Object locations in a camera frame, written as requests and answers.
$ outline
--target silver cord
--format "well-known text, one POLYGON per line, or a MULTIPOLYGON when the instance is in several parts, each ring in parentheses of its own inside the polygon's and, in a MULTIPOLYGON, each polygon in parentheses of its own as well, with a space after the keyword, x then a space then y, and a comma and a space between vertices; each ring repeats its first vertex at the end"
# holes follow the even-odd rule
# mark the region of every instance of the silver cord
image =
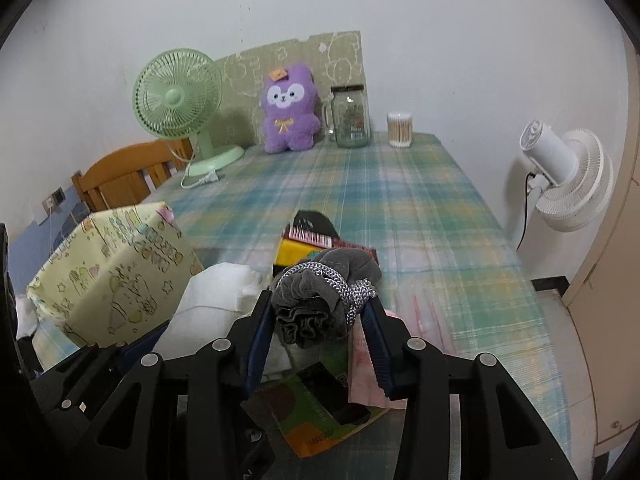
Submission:
POLYGON ((303 270, 311 270, 311 272, 324 279, 340 294, 341 300, 344 304, 348 305, 346 313, 347 330, 351 330, 353 323, 356 321, 356 316, 362 311, 365 303, 367 303, 370 298, 377 296, 376 289, 367 278, 357 280, 353 285, 348 285, 339 272, 325 264, 319 264, 317 262, 305 262, 294 265, 280 277, 276 288, 280 286, 284 278, 297 272, 302 272, 303 270))

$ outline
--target cabinet door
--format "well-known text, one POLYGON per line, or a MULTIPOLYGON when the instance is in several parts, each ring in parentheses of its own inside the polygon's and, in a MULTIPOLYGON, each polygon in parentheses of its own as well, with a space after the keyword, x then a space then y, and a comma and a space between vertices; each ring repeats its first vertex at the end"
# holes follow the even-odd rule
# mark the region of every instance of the cabinet door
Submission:
POLYGON ((640 419, 640 187, 570 305, 589 367, 598 443, 640 419))

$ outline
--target fan base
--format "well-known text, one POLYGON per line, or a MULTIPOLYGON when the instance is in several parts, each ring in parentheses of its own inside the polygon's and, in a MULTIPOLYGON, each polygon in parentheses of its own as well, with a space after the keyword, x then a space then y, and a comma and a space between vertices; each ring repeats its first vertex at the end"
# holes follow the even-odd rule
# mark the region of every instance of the fan base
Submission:
POLYGON ((232 162, 235 162, 243 155, 244 149, 240 146, 231 145, 215 148, 212 157, 191 163, 189 166, 189 176, 204 176, 211 173, 211 171, 220 170, 232 162))

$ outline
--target chair backrest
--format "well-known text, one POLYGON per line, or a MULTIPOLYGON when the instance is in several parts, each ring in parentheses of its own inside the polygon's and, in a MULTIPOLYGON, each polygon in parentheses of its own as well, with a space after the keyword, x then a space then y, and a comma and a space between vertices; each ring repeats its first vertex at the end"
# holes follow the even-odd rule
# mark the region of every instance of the chair backrest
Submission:
MULTIPOLYGON (((188 139, 172 140, 169 144, 181 158, 191 158, 193 152, 188 139)), ((84 175, 78 172, 71 180, 91 211, 104 211, 142 202, 151 193, 143 170, 147 171, 157 188, 171 177, 169 163, 173 163, 178 170, 186 166, 172 155, 167 142, 155 140, 110 153, 92 165, 84 175)))

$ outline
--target purple plush toy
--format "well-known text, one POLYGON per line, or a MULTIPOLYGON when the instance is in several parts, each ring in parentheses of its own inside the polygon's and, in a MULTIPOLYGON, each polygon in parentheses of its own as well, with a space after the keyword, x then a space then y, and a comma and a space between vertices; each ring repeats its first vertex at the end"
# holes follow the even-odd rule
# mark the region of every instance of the purple plush toy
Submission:
POLYGON ((262 125, 267 153, 296 152, 314 145, 314 133, 320 120, 314 115, 318 89, 309 67, 302 63, 291 65, 287 75, 278 81, 264 80, 260 106, 266 118, 262 125))

